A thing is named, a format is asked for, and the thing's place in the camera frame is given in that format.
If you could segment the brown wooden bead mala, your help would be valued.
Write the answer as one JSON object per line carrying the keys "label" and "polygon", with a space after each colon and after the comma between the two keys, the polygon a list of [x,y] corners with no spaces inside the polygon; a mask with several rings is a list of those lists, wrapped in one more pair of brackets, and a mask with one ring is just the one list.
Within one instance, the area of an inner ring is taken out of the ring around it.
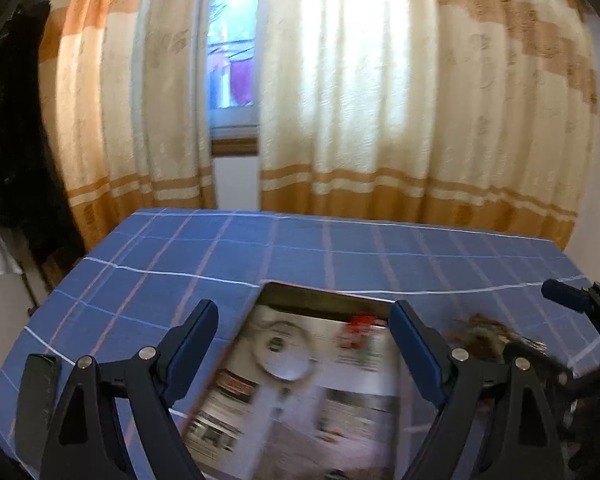
{"label": "brown wooden bead mala", "polygon": [[542,342],[522,336],[508,325],[480,313],[455,321],[452,330],[444,334],[444,339],[464,348],[478,360],[498,364],[505,363],[504,352],[509,344],[547,355],[546,345]]}

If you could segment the pink metal tin box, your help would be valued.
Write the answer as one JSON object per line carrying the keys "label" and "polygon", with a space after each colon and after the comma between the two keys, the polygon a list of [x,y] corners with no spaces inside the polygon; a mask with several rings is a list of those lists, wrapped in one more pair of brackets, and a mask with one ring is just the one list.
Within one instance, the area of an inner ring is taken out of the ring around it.
{"label": "pink metal tin box", "polygon": [[389,310],[385,299],[264,284],[184,434],[204,478],[393,478]]}

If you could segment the blue plaid bedsheet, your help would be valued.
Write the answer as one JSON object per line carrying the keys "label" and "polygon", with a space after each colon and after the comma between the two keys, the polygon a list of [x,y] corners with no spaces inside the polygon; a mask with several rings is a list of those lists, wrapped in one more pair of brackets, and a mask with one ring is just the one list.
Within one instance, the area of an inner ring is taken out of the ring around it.
{"label": "blue plaid bedsheet", "polygon": [[[218,307],[218,329],[186,395],[170,409],[184,442],[197,403],[260,289],[279,282],[385,299],[390,308],[405,300],[443,339],[455,321],[480,313],[545,344],[546,356],[509,344],[504,358],[506,363],[524,356],[538,376],[567,479],[565,418],[577,399],[566,385],[600,365],[600,335],[585,314],[542,296],[550,278],[577,288],[593,285],[553,242],[535,237],[264,212],[143,209],[69,273],[17,339],[0,373],[0,450],[14,461],[14,477],[40,478],[15,453],[18,393],[29,354],[58,359],[63,385],[81,356],[99,363],[132,358],[141,348],[158,346],[208,299]],[[406,479],[437,409],[420,395],[396,348],[400,420],[391,479]],[[478,403],[450,479],[473,479],[492,408],[491,400]],[[118,400],[117,409],[133,479],[158,479],[129,401]]]}

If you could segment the right cream orange curtain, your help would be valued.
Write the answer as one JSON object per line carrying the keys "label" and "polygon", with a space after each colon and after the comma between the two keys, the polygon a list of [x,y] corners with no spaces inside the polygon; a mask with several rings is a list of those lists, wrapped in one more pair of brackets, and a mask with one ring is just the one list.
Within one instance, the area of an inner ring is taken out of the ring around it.
{"label": "right cream orange curtain", "polygon": [[551,240],[597,136],[583,0],[270,0],[261,206]]}

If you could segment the cream orange curtain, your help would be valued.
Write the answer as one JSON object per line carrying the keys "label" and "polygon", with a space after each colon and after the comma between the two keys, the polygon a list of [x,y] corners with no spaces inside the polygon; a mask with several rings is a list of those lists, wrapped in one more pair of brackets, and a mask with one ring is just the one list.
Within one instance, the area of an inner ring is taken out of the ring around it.
{"label": "cream orange curtain", "polygon": [[134,211],[216,204],[206,98],[210,0],[50,0],[43,124],[84,245]]}
{"label": "cream orange curtain", "polygon": [[261,206],[551,240],[597,136],[583,0],[270,0]]}

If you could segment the left cream orange curtain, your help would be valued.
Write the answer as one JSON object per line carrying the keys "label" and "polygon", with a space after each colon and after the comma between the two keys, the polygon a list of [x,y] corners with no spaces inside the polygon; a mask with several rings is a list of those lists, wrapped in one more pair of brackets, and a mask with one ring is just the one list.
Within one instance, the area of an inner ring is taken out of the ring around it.
{"label": "left cream orange curtain", "polygon": [[50,0],[43,124],[84,245],[134,211],[216,204],[206,98],[210,0]]}

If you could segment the window with white frame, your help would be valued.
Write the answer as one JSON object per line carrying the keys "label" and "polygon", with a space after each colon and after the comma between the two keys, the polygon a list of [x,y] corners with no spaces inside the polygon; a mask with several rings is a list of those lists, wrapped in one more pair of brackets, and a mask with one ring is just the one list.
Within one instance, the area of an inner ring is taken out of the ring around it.
{"label": "window with white frame", "polygon": [[268,0],[210,0],[207,101],[215,157],[258,154]]}

